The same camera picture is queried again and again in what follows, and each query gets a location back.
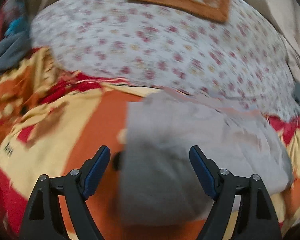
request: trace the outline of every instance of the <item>bed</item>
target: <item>bed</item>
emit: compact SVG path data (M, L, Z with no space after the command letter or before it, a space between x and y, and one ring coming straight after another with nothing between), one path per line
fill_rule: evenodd
M300 221L300 108L291 96L296 77L288 65L287 45L248 3L231 1L225 24L126 0L58 0L41 8L31 30L33 47L41 49L22 61L23 67L0 78L0 87L5 88L0 90L4 102L0 111L21 97L32 102L23 117L20 105L16 106L11 114L17 119L0 129L0 224L11 236L18 235L27 198L40 174L66 174L92 157L100 143L112 153L120 151L126 102L141 100L161 87L223 96L245 109L259 108L280 136L294 169L294 186L272 196L282 233ZM60 64L65 67L61 72ZM33 67L40 71L30 74ZM31 84L31 89L18 86L20 80ZM59 89L65 89L63 97ZM16 93L11 97L3 91ZM63 101L70 102L66 110ZM58 109L52 114L57 127L39 134L31 142L33 147L27 146L34 125L49 120L53 109ZM107 128L113 120L116 126ZM204 223L122 229L114 204L117 183L118 174L108 167L96 195L88 201L106 239L192 239ZM61 206L69 236L75 239L62 199ZM224 239L231 236L235 217L234 213Z

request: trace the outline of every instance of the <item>blue rubber fingertip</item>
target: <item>blue rubber fingertip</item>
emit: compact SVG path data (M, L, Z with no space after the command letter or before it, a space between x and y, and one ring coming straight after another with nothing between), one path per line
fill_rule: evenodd
M98 184L102 178L102 175L108 166L109 161L110 161L110 149L108 147L105 147L105 149L100 154L98 160L95 162L95 164L93 165L93 167L91 168L89 174L85 179L84 191L82 193L82 196L85 199L88 199L90 196L92 196L95 193Z
M214 178L194 147L189 151L189 159L205 194L215 200L218 194L215 190Z

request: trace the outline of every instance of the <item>gray cloth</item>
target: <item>gray cloth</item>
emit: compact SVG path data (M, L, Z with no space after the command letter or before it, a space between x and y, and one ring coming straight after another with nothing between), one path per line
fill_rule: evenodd
M126 140L120 177L126 225L163 226L207 218L213 201L189 161L193 145L234 175L259 174L270 195L292 180L286 149L259 114L224 113L160 92L129 103ZM237 196L233 211L239 204Z
M20 60L31 49L31 41L26 33L17 33L0 41L0 75L18 67Z

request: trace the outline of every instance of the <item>colorful blanket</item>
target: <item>colorful blanket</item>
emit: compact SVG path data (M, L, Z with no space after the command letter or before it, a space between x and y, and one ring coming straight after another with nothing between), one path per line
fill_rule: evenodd
M117 86L124 79L88 77L59 68L47 48L0 78L0 223L18 235L27 200L38 177L67 174L107 145L112 157L124 149L127 102L154 88ZM284 234L300 219L300 118L290 123L269 117L292 161L293 185L272 196ZM109 165L87 205L102 235L117 239L196 239L204 221L169 227L123 227L118 212L119 173ZM66 202L61 209L71 239L76 239ZM230 238L233 213L224 239Z

